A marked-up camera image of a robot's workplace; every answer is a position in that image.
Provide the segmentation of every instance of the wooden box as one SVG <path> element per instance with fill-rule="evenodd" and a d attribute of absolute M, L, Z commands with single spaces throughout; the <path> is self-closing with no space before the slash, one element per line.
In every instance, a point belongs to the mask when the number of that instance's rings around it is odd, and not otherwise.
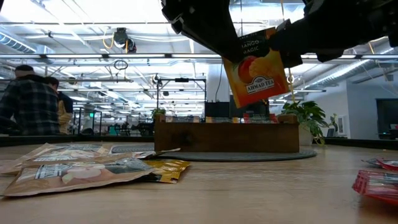
<path fill-rule="evenodd" d="M 299 152 L 299 125 L 155 123 L 155 150 L 182 152 Z"/>

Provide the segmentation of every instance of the man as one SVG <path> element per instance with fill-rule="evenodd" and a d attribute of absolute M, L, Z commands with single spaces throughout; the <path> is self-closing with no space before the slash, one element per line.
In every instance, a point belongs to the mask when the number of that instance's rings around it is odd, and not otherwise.
<path fill-rule="evenodd" d="M 0 116 L 14 115 L 23 135 L 58 134 L 57 94 L 31 66 L 16 67 L 15 76 L 0 100 Z"/>
<path fill-rule="evenodd" d="M 58 93 L 58 120 L 60 123 L 60 132 L 68 134 L 68 124 L 73 114 L 73 100 L 69 96 L 58 92 L 60 82 L 54 77 L 45 78 L 53 90 Z"/>

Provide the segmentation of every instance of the plaid shirt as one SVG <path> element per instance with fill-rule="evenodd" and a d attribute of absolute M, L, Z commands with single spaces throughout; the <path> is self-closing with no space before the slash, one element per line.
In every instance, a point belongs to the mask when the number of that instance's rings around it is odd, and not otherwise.
<path fill-rule="evenodd" d="M 11 81 L 0 100 L 0 116 L 14 115 L 24 135 L 59 133 L 58 97 L 43 77 L 27 75 Z"/>

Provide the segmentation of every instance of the wooden table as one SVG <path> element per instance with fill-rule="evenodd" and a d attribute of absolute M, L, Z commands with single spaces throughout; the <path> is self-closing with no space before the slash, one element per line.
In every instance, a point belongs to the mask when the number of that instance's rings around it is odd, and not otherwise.
<path fill-rule="evenodd" d="M 37 146 L 2 147 L 0 163 Z M 279 162 L 193 162 L 178 184 L 138 183 L 0 200 L 0 223 L 398 223 L 398 207 L 351 186 L 361 159 L 398 152 L 328 146 Z M 0 190 L 12 177 L 0 176 Z"/>

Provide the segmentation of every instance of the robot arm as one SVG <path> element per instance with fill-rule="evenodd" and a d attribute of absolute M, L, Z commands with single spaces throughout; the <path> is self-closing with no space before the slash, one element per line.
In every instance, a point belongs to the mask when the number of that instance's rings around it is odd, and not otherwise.
<path fill-rule="evenodd" d="M 397 44 L 398 0 L 303 0 L 304 18 L 285 21 L 269 40 L 285 67 L 302 63 L 301 54 L 316 53 L 321 62 L 345 49 L 388 36 Z M 229 0 L 162 0 L 163 14 L 176 33 L 197 41 L 232 62 L 243 58 L 229 14 Z"/>

